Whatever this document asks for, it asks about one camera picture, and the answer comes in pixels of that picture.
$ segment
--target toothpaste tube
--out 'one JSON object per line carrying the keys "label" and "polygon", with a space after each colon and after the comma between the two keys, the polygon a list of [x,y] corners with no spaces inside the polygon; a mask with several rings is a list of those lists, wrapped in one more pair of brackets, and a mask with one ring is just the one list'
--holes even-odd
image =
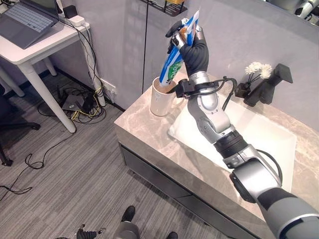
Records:
{"label": "toothpaste tube", "polygon": [[[199,10],[190,18],[190,20],[184,18],[182,22],[184,27],[179,31],[181,37],[185,39],[187,45],[191,46],[194,41],[196,26],[198,23]],[[183,64],[182,56],[176,46],[173,47],[171,53],[166,59],[164,66],[161,70],[159,77],[160,85],[167,86],[174,79],[175,75],[179,71]]]}

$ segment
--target bathroom sink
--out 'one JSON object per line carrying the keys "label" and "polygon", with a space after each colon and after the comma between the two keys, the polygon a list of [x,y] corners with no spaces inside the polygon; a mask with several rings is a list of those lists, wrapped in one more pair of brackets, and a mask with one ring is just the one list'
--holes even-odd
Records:
{"label": "bathroom sink", "polygon": [[[223,104],[225,97],[222,95],[218,96],[219,103]],[[270,153],[277,160],[283,172],[283,188],[290,192],[297,137],[268,118],[256,114],[233,101],[228,103],[225,112],[247,143],[252,144],[256,149]],[[215,147],[199,132],[196,121],[188,112],[187,106],[176,118],[168,133],[219,167],[229,172],[232,171],[224,164],[223,158],[216,151]],[[267,156],[262,156],[277,171],[275,164]]]}

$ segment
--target mirror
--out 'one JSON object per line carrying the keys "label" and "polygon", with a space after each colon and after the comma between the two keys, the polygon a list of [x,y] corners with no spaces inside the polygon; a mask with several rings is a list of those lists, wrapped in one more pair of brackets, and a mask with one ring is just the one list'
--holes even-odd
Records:
{"label": "mirror", "polygon": [[319,0],[263,0],[319,26]]}

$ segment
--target white flower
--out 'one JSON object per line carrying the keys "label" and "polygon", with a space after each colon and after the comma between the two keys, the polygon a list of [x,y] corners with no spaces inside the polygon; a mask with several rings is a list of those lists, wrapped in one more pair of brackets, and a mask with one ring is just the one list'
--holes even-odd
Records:
{"label": "white flower", "polygon": [[247,75],[249,75],[251,73],[255,73],[255,72],[259,71],[262,67],[263,67],[263,64],[261,64],[260,62],[254,61],[249,66],[247,66],[245,68],[245,73]]}
{"label": "white flower", "polygon": [[267,79],[270,77],[271,71],[272,71],[272,67],[269,64],[264,64],[262,65],[261,68],[261,73],[260,73],[260,78],[261,79]]}

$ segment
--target black chair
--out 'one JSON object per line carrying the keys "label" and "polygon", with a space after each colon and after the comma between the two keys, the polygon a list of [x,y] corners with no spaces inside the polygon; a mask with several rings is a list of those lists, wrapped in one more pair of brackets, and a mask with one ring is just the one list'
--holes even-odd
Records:
{"label": "black chair", "polygon": [[[9,112],[12,111],[12,106],[8,103],[8,101],[3,97],[4,88],[0,85],[0,119],[6,116]],[[14,124],[1,124],[0,123],[0,132],[9,129],[17,129],[17,128],[31,128],[35,130],[40,129],[40,125],[37,123],[14,123]],[[2,165],[10,167],[13,163],[12,160],[8,159],[0,144],[0,159],[2,161]]]}

